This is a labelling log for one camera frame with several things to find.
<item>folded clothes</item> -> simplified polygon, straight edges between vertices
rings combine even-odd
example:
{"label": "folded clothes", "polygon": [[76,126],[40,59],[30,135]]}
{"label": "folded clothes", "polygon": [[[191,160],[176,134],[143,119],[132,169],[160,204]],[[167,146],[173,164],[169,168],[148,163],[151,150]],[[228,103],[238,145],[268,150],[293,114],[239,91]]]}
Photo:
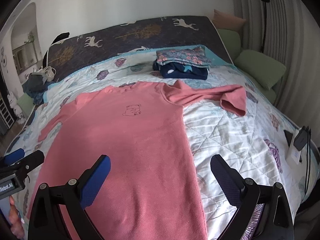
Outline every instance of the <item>folded clothes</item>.
{"label": "folded clothes", "polygon": [[48,90],[48,86],[53,82],[42,82],[42,75],[30,75],[28,80],[22,85],[23,92],[33,98],[33,103],[39,105],[43,101],[43,94]]}
{"label": "folded clothes", "polygon": [[208,68],[211,65],[211,59],[205,56],[203,46],[198,46],[194,49],[157,50],[156,54],[157,63],[161,66],[171,62],[202,68]]}
{"label": "folded clothes", "polygon": [[153,70],[160,71],[164,78],[190,78],[202,80],[206,80],[208,78],[207,68],[198,68],[176,62],[171,62],[161,66],[155,60],[152,68]]}

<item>white quilted bedspread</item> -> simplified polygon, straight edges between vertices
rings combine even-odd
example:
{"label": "white quilted bedspread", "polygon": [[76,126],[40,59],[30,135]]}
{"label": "white quilted bedspread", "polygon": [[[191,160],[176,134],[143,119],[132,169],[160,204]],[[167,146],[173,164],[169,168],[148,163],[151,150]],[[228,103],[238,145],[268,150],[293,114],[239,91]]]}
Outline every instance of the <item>white quilted bedspread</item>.
{"label": "white quilted bedspread", "polygon": [[[207,56],[210,56],[211,52],[208,50],[206,52]],[[49,133],[42,144],[38,145],[37,138],[41,129],[58,114],[61,104],[72,101],[82,92],[97,91],[107,85],[120,86],[136,81],[173,84],[174,79],[163,79],[158,72],[152,71],[152,62],[155,59],[155,50],[127,53],[86,67],[54,84],[45,95],[47,103],[37,109],[33,123],[20,136],[12,151],[23,148],[26,154],[30,154],[39,149],[46,155],[59,132],[60,124]],[[97,74],[102,70],[108,70],[108,75],[105,79],[98,80]],[[281,182],[287,193],[294,219],[300,203],[307,198],[304,196],[306,148],[302,151],[302,163],[290,167],[286,162],[288,145],[283,130],[294,132],[294,126],[234,66],[228,64],[212,66],[206,81],[191,79],[183,81],[193,88],[240,84],[247,90],[247,114],[244,117],[226,112],[219,107],[218,102],[210,100],[202,100],[184,109],[186,133],[206,214],[208,239],[218,238],[235,212],[235,207],[229,205],[210,171],[210,159],[214,154],[220,154],[232,168],[239,171],[243,178],[253,178],[258,184],[263,185]],[[309,192],[319,172],[313,154],[311,156]],[[17,208],[25,220],[26,232],[28,219],[25,215],[39,169],[30,173],[30,182],[26,180],[26,188],[14,196]]]}

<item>stuffed animal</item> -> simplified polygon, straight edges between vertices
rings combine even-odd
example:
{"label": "stuffed animal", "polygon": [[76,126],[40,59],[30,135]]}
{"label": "stuffed animal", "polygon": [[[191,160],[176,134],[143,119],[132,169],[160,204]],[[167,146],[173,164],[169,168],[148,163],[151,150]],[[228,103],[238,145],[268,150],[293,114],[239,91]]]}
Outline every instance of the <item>stuffed animal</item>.
{"label": "stuffed animal", "polygon": [[10,107],[14,111],[14,114],[18,117],[18,121],[17,122],[19,124],[25,123],[26,119],[25,119],[25,117],[23,115],[23,112],[22,112],[20,106],[18,106],[18,104],[17,104],[17,98],[15,97],[15,95],[12,92],[9,92],[8,100],[9,100]]}

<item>black cable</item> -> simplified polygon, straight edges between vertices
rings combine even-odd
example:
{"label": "black cable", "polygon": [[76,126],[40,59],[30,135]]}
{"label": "black cable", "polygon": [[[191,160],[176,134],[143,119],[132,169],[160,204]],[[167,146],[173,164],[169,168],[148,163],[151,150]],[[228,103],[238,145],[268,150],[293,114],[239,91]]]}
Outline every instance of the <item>black cable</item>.
{"label": "black cable", "polygon": [[309,148],[309,175],[308,175],[308,183],[307,183],[307,192],[309,188],[309,180],[310,180],[310,171],[311,171],[311,129],[309,130],[309,140],[307,142],[307,147]]}
{"label": "black cable", "polygon": [[266,43],[266,32],[267,32],[267,3],[263,2],[263,9],[264,9],[264,32],[263,32],[263,40],[260,52],[264,52],[264,46]]}
{"label": "black cable", "polygon": [[309,127],[306,128],[306,131],[307,131],[307,154],[306,154],[306,176],[305,176],[305,181],[304,181],[304,196],[306,196],[307,194],[307,176],[308,176],[308,141],[309,141]]}

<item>lamp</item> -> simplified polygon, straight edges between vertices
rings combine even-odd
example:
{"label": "lamp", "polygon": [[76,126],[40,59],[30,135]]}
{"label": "lamp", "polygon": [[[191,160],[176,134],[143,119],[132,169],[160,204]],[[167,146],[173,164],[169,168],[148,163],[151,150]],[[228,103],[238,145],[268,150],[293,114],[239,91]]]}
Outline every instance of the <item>lamp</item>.
{"label": "lamp", "polygon": [[270,2],[270,0],[261,0],[263,2],[263,9],[264,9],[264,33],[263,33],[263,40],[262,40],[262,46],[260,49],[260,52],[264,52],[264,45],[266,42],[266,31],[267,31],[267,3]]}

